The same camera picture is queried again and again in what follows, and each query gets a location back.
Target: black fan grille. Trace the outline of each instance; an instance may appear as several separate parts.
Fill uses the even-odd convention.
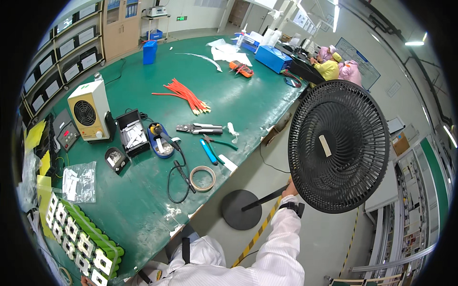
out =
[[[319,140],[331,150],[326,157]],[[301,197],[313,208],[342,213],[365,202],[385,175],[388,126],[375,101],[349,81],[316,86],[294,114],[289,168]]]
[[[91,126],[95,123],[95,110],[91,104],[89,104],[89,102],[85,100],[76,102],[75,106],[73,107],[73,112],[75,113],[75,117],[78,122],[82,125]]]

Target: white lab coat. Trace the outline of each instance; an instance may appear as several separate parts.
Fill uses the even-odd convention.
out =
[[[289,195],[281,200],[280,205],[288,201],[297,204],[297,198]],[[251,267],[226,268],[221,245],[204,236],[191,243],[190,264],[185,265],[180,246],[172,262],[165,265],[162,279],[156,281],[155,273],[143,270],[152,281],[156,281],[150,286],[302,286],[304,268],[296,260],[300,218],[293,210],[282,208],[273,216],[271,225],[273,230]],[[140,277],[132,280],[132,286],[147,285]]]

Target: tape roll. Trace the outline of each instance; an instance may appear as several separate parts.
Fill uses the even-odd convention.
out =
[[[209,186],[204,187],[204,188],[196,186],[196,184],[194,184],[194,181],[192,180],[192,176],[194,176],[194,174],[197,171],[207,171],[207,172],[209,172],[210,175],[212,176],[212,179],[213,179],[212,183]],[[191,185],[194,187],[194,189],[196,189],[196,190],[198,190],[200,192],[205,192],[205,191],[208,191],[209,189],[211,189],[213,187],[213,185],[215,184],[215,181],[216,181],[216,176],[215,176],[215,172],[213,172],[213,170],[210,169],[209,167],[207,167],[207,166],[197,166],[189,174],[189,180],[191,181]]]

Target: blue handle tool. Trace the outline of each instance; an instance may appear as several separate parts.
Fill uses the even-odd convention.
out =
[[[203,149],[205,150],[205,153],[208,155],[208,158],[210,158],[210,161],[212,161],[213,165],[218,165],[218,161],[216,160],[215,155],[210,151],[210,148],[208,148],[206,142],[203,139],[200,139],[200,143],[202,144]]]

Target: orange multimeter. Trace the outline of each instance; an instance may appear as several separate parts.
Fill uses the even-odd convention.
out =
[[[235,74],[241,73],[244,77],[252,77],[254,72],[247,65],[242,64],[241,62],[234,60],[229,63],[230,71],[235,71]]]

